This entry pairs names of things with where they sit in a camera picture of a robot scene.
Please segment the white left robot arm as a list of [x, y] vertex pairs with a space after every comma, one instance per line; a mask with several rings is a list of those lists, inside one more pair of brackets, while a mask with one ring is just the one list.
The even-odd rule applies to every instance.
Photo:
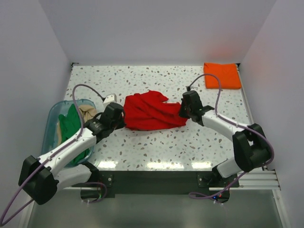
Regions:
[[110, 103], [100, 118], [93, 118], [74, 136], [38, 158], [27, 157], [22, 165], [19, 186], [39, 205], [47, 203], [65, 187], [99, 182], [99, 171], [90, 162], [66, 167], [76, 156], [98, 144], [114, 130], [124, 127], [124, 108]]

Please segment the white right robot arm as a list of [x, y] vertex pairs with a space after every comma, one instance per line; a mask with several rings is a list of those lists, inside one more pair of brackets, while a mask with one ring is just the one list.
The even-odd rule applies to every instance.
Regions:
[[274, 158], [274, 149], [260, 125], [245, 125], [219, 114], [216, 108], [204, 106], [196, 91], [183, 93], [179, 116], [191, 119], [232, 141], [234, 156], [212, 168], [204, 178], [218, 187], [227, 183], [229, 177], [241, 171], [248, 173], [272, 162]]

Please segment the red t shirt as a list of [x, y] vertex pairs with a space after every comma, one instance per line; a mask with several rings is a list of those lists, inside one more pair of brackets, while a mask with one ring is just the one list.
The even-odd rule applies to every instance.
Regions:
[[164, 130], [186, 125], [187, 118], [179, 116], [180, 103], [169, 103], [157, 91], [136, 93], [125, 98], [125, 127], [136, 131]]

